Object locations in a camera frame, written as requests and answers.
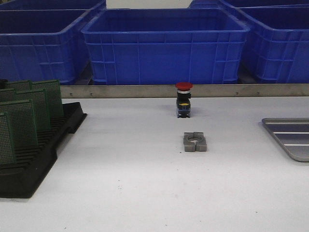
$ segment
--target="metal clamp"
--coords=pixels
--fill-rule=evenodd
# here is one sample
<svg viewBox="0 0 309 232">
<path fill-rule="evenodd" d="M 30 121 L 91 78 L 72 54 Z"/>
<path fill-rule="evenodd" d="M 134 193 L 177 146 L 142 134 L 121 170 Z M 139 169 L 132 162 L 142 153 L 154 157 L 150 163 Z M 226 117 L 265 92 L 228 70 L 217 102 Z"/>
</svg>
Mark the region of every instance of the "metal clamp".
<svg viewBox="0 0 309 232">
<path fill-rule="evenodd" d="M 207 151 L 206 139 L 203 132 L 185 132 L 183 145 L 184 151 Z"/>
</svg>

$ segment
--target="white work surface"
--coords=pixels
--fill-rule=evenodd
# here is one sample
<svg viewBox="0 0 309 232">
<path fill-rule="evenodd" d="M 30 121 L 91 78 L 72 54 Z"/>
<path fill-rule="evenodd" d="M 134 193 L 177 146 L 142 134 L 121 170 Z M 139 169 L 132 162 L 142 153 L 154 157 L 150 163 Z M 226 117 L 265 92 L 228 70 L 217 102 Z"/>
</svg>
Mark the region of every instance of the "white work surface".
<svg viewBox="0 0 309 232">
<path fill-rule="evenodd" d="M 0 232 L 304 232 L 309 164 L 292 160 L 261 125 L 309 117 L 309 98 L 87 99 L 29 200 L 0 199 Z M 204 132 L 188 153 L 184 132 Z"/>
</svg>

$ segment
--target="metal tray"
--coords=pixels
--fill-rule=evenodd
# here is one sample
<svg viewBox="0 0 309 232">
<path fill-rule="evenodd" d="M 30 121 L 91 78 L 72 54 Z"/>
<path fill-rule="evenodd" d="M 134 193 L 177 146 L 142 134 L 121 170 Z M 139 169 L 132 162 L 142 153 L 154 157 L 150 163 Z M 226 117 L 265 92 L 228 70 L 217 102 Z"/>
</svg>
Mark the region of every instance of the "metal tray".
<svg viewBox="0 0 309 232">
<path fill-rule="evenodd" d="M 292 159 L 309 162 L 309 118 L 264 118 L 262 123 Z"/>
</svg>

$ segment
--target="metal strip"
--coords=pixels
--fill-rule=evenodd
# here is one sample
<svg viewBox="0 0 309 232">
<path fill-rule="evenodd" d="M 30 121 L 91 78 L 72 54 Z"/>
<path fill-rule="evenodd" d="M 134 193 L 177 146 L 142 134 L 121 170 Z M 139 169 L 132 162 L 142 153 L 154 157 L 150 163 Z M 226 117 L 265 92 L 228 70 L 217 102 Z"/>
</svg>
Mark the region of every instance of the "metal strip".
<svg viewBox="0 0 309 232">
<path fill-rule="evenodd" d="M 62 98 L 176 98 L 174 85 L 61 86 Z M 206 97 L 304 97 L 309 84 L 194 85 L 193 98 Z"/>
</svg>

